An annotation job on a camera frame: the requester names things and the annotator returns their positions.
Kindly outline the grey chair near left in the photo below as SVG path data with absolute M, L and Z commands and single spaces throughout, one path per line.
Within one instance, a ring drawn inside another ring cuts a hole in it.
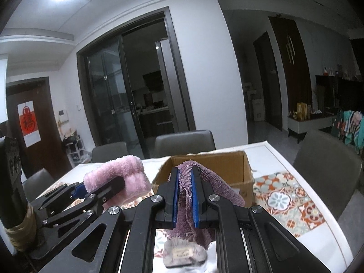
M 46 169 L 41 169 L 23 183 L 25 196 L 29 202 L 34 201 L 47 188 L 55 183 L 54 178 Z

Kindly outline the grey chair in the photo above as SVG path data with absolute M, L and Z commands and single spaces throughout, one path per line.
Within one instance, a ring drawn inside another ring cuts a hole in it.
M 129 151 L 125 142 L 115 142 L 93 148 L 91 155 L 92 163 L 105 163 L 129 155 Z
M 216 149 L 210 130 L 195 130 L 164 134 L 155 139 L 155 156 L 198 154 Z
M 47 188 L 55 183 L 54 178 L 46 169 L 41 169 L 23 183 L 25 196 L 29 202 L 34 201 Z
M 311 130 L 301 142 L 293 167 L 339 219 L 359 183 L 363 160 L 339 139 Z

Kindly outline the wall intercom panel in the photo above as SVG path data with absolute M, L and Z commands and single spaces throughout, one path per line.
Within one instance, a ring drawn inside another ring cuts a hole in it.
M 59 123 L 64 124 L 69 121 L 68 113 L 66 110 L 59 110 L 58 111 Z

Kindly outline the dark tall sideboard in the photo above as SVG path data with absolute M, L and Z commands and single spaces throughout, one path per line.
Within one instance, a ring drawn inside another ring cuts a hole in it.
M 342 111 L 363 113 L 363 82 L 346 80 L 339 76 L 316 76 L 318 109 L 324 114 L 336 115 Z

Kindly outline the brown cardboard box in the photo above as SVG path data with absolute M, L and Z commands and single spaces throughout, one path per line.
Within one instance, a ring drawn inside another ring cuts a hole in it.
M 243 150 L 218 154 L 172 156 L 162 166 L 159 166 L 159 172 L 151 182 L 153 191 L 156 192 L 159 185 L 167 181 L 173 167 L 188 160 L 198 162 L 219 175 L 234 191 L 242 196 L 246 207 L 252 205 L 254 179 L 247 154 Z

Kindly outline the dark sliding glass door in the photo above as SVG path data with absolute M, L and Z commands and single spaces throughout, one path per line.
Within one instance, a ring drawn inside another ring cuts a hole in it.
M 124 142 L 141 158 L 156 137 L 196 128 L 172 13 L 164 7 L 108 31 L 77 54 L 94 144 Z

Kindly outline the grey chair far middle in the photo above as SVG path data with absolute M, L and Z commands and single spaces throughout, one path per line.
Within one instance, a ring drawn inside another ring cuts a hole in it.
M 210 130 L 195 130 L 164 134 L 155 139 L 155 156 L 198 154 L 216 149 Z

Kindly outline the white shoe rack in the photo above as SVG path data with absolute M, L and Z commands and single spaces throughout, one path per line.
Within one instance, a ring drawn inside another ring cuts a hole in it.
M 62 145 L 72 168 L 81 164 L 86 157 L 86 150 L 80 135 L 74 129 L 69 129 L 63 136 Z

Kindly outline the brown wooden door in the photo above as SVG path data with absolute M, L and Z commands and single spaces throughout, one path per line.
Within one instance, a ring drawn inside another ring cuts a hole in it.
M 7 84 L 6 105 L 10 132 L 18 141 L 25 176 L 45 169 L 57 180 L 70 171 L 56 125 L 49 78 Z

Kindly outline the white cardboard box hallway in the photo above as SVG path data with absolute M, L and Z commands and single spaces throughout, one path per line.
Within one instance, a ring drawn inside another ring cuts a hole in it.
M 254 122 L 260 122 L 265 120 L 264 113 L 264 102 L 262 99 L 253 99 L 253 114 L 254 114 Z

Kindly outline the grey chair far left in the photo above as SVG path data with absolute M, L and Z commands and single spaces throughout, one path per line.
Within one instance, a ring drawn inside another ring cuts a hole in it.
M 91 155 L 92 163 L 105 163 L 129 155 L 129 151 L 125 142 L 115 142 L 93 148 Z

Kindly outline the colourful clothes pile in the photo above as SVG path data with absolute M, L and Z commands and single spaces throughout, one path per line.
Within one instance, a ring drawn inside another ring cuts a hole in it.
M 363 155 L 363 113 L 339 110 L 331 127 L 331 135 Z

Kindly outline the white low cabinet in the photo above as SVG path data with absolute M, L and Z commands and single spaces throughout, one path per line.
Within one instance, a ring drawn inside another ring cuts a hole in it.
M 331 131 L 335 116 L 328 115 L 310 120 L 298 121 L 288 117 L 288 137 L 293 136 L 297 143 L 302 141 L 305 135 L 312 130 Z

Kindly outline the grey chair right side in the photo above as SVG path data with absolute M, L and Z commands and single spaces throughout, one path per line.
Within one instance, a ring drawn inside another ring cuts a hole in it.
M 311 130 L 301 142 L 293 167 L 339 219 L 359 183 L 363 160 L 339 139 Z

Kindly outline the grey floral fabric pouch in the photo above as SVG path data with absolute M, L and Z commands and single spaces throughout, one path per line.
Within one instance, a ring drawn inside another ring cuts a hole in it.
M 164 243 L 163 263 L 166 268 L 200 265 L 207 260 L 207 251 L 195 242 L 171 238 Z

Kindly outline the red fu door poster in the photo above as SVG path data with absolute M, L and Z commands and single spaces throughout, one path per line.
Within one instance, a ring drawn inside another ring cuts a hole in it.
M 33 101 L 18 104 L 17 109 L 23 140 L 28 148 L 41 141 Z

